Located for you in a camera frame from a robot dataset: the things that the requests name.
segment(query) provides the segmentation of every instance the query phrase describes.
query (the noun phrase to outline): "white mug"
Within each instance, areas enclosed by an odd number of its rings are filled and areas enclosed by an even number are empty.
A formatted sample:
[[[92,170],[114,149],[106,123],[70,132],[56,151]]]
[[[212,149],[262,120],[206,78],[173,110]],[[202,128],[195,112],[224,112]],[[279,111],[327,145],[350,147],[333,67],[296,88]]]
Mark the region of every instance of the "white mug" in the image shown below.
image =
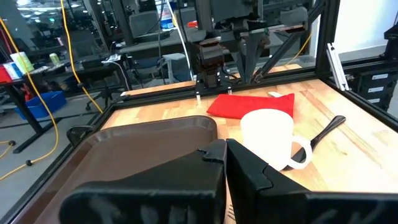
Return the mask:
[[[286,166],[304,169],[312,160],[311,144],[303,137],[294,136],[293,128],[293,118],[283,111],[252,111],[241,120],[243,145],[277,171]],[[305,149],[305,162],[295,162],[290,158],[293,142]]]

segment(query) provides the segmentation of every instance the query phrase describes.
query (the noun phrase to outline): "metal bracket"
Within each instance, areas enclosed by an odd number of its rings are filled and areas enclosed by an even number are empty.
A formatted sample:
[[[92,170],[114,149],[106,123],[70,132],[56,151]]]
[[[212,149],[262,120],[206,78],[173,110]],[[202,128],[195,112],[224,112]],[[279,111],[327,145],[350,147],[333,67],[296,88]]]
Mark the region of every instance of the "metal bracket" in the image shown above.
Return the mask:
[[[331,71],[333,72],[337,87],[341,91],[349,91],[349,86],[346,75],[344,74],[343,66],[341,65],[338,53],[332,44],[328,44],[326,54],[328,56]]]

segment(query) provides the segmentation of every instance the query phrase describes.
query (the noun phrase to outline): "blue bin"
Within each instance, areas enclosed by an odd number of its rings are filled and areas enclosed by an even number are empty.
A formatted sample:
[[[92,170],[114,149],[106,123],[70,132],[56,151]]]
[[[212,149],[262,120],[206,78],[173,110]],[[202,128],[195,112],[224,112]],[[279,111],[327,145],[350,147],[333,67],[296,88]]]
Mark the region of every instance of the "blue bin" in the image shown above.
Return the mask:
[[[65,94],[63,91],[43,93],[41,94],[41,96],[51,113],[56,112],[67,103],[67,99],[65,98]],[[29,108],[30,112],[36,119],[45,118],[49,115],[38,96],[27,101],[26,106]],[[15,111],[19,114],[19,116],[21,116],[22,119],[26,119],[25,116],[22,115],[19,108],[15,108]]]

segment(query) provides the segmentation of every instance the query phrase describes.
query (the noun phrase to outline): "red napkin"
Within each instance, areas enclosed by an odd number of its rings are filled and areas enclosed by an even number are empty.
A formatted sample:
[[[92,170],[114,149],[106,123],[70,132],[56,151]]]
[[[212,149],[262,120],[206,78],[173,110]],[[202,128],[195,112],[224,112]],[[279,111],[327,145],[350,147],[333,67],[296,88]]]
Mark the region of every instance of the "red napkin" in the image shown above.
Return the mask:
[[[207,113],[223,118],[242,119],[248,112],[259,109],[276,109],[293,118],[294,94],[281,97],[235,96],[220,94]]]

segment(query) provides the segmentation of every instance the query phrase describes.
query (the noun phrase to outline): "plastic tray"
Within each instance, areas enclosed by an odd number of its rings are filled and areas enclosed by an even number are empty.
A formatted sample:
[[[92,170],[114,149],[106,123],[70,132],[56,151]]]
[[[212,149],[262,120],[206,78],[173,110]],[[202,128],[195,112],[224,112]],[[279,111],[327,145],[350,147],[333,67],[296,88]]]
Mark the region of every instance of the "plastic tray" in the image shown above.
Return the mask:
[[[62,200],[80,184],[118,180],[193,152],[217,139],[206,116],[133,124],[88,137],[14,223],[57,224]]]

